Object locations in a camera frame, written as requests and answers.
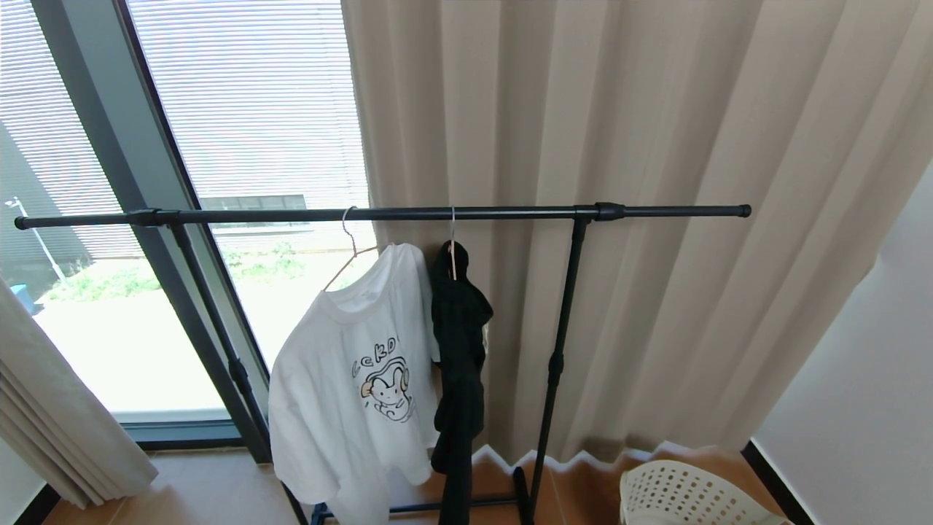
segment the beige curtain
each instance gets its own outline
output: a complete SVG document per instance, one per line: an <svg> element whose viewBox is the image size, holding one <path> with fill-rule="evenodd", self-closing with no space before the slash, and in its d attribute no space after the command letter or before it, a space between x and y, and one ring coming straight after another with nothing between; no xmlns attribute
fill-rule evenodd
<svg viewBox="0 0 933 525"><path fill-rule="evenodd" d="M343 4L376 206L754 207L591 224L560 460L741 447L933 155L933 2ZM428 246L448 225L379 227ZM536 445L569 233L457 222L495 308L487 438L512 461Z"/></svg>
<svg viewBox="0 0 933 525"><path fill-rule="evenodd" d="M158 473L146 453L3 282L0 278L0 437L81 508L145 490Z"/></svg>

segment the clothes hanger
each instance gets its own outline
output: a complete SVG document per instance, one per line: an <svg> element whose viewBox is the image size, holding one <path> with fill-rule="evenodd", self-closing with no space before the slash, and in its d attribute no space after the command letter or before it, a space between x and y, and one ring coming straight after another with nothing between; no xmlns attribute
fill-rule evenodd
<svg viewBox="0 0 933 525"><path fill-rule="evenodd" d="M343 273L343 270L346 270L346 269L347 269L347 266L349 266L350 263L352 263L353 261L355 261L355 260L356 260L356 257L357 257L358 255L363 254L363 253L366 253L367 251L373 251L374 249L378 248L378 246L374 246L374 247L372 247L372 248L366 248L366 249L364 249L364 250L362 250L362 251L356 251L356 239L353 237L353 234L351 234L350 231L347 230L347 214L350 213L350 210L351 210L351 209L354 209L355 207L356 207L356 206L350 206L350 207L348 207L348 208L346 209L346 211L343 212L343 218L341 219L341 226L343 227L343 232L344 232L345 234L350 235L350 242L351 242L352 245L353 245L353 255L350 256L350 260L347 261L346 264L344 264L344 265L341 267L340 270L337 270L337 275L334 276L334 277L327 283L327 285L324 287L324 291L327 291L327 289L330 288L330 285L334 284L334 281L337 280L337 277L340 277L340 276L341 276L341 274Z"/></svg>
<svg viewBox="0 0 933 525"><path fill-rule="evenodd" d="M451 254L451 271L452 279L457 280L457 256L456 256L456 242L453 240L454 227L457 222L457 210L451 206L451 244L447 247L447 251Z"/></svg>

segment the lamp post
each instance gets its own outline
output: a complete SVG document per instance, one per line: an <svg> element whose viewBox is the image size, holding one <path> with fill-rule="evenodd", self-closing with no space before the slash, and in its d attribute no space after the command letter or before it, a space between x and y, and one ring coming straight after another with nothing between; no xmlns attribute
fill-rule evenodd
<svg viewBox="0 0 933 525"><path fill-rule="evenodd" d="M18 207L20 209L20 214L22 214L24 217L29 217L29 215L26 213L26 208L22 207L22 203L20 202L19 197L14 195L12 199L4 202L4 204L8 207ZM52 265L52 270L55 271L55 275L58 276L61 282L67 282L68 280L65 278L62 268L59 268L59 265L55 262L54 259L52 259L52 254L49 252L49 248L46 246L46 243L42 240L42 236L39 235L39 231L34 228L33 234L35 234L35 240L39 241L39 246L42 247L42 251L46 253L46 257L49 259L49 264Z"/></svg>

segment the cartoon character graphic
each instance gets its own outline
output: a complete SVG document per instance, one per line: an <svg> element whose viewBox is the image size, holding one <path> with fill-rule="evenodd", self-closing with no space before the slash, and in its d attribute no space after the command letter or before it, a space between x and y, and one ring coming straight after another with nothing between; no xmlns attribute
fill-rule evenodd
<svg viewBox="0 0 933 525"><path fill-rule="evenodd" d="M411 417L414 401L408 394L409 369L405 358L389 357L395 351L396 346L395 337L389 337L385 345L375 345L373 357L367 356L359 362L354 362L352 374L356 378L363 366L376 367L388 360L379 370L366 376L359 393L363 399L371 398L376 411L387 419L404 423Z"/></svg>

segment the white sweatshirt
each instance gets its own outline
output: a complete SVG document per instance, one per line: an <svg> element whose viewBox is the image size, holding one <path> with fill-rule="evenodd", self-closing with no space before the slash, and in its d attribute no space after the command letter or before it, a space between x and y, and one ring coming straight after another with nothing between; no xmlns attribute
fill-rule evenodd
<svg viewBox="0 0 933 525"><path fill-rule="evenodd" d="M269 425L275 474L299 501L326 502L342 525L389 519L386 472L414 484L431 474L438 433L425 257L390 245L357 282L321 292L272 369Z"/></svg>

